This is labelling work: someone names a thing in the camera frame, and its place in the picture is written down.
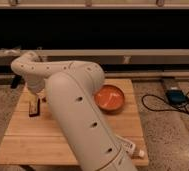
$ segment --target metal frame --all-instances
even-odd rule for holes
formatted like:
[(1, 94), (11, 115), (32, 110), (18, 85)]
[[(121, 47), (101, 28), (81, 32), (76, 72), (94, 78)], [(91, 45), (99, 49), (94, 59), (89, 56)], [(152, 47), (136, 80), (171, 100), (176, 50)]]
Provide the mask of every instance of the metal frame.
[[(29, 50), (2, 49), (0, 57), (20, 56)], [(40, 56), (189, 56), (189, 49), (85, 49), (85, 50), (33, 50)]]
[(92, 0), (84, 0), (82, 4), (24, 4), (19, 0), (5, 0), (0, 9), (189, 9), (189, 4), (171, 4), (166, 0), (156, 0), (150, 4), (95, 4)]

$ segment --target speckled floor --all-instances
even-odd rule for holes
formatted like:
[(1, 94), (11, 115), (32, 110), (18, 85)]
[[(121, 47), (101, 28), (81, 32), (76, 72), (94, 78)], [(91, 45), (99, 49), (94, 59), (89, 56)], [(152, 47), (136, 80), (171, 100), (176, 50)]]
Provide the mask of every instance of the speckled floor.
[[(163, 96), (163, 89), (159, 82), (137, 81), (133, 85), (150, 159), (148, 167), (138, 168), (138, 170), (189, 171), (189, 118), (176, 112), (150, 112), (142, 106), (141, 97), (146, 93)], [(187, 91), (189, 82), (180, 82), (180, 87)], [(0, 141), (22, 88), (21, 85), (11, 90), (9, 85), (0, 85)], [(164, 108), (162, 103), (153, 99), (147, 103), (153, 107)], [(34, 168), (37, 171), (80, 171), (77, 167), (35, 166)], [(0, 171), (21, 170), (18, 166), (0, 166)]]

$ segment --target circular hole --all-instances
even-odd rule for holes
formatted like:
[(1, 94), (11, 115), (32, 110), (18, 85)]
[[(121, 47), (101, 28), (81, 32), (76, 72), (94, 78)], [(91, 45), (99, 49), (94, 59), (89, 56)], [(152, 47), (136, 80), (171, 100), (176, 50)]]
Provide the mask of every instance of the circular hole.
[(78, 97), (77, 99), (76, 99), (76, 101), (78, 101), (78, 102), (80, 102), (80, 101), (82, 101), (83, 100), (83, 97)]
[(91, 128), (95, 128), (97, 127), (97, 122), (94, 122), (92, 125), (91, 125)]
[(106, 151), (106, 154), (111, 153), (111, 152), (112, 152), (112, 148), (109, 148), (109, 149)]

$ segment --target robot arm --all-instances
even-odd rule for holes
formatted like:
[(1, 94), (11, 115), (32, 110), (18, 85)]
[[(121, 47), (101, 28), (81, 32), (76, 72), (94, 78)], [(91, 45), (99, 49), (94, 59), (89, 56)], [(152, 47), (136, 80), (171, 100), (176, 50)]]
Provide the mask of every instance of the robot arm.
[(51, 113), (82, 170), (136, 171), (93, 100), (104, 82), (101, 67), (80, 61), (38, 63), (35, 56), (34, 52), (24, 54), (12, 63), (12, 69), (26, 79), (31, 91), (45, 87)]

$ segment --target table leg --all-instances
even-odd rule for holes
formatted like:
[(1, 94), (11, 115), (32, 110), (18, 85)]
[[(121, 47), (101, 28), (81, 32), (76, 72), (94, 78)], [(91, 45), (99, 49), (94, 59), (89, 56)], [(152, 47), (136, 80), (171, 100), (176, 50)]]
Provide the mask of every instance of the table leg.
[(31, 166), (29, 165), (19, 165), (22, 169), (24, 169), (25, 171), (35, 171), (35, 169), (33, 169)]

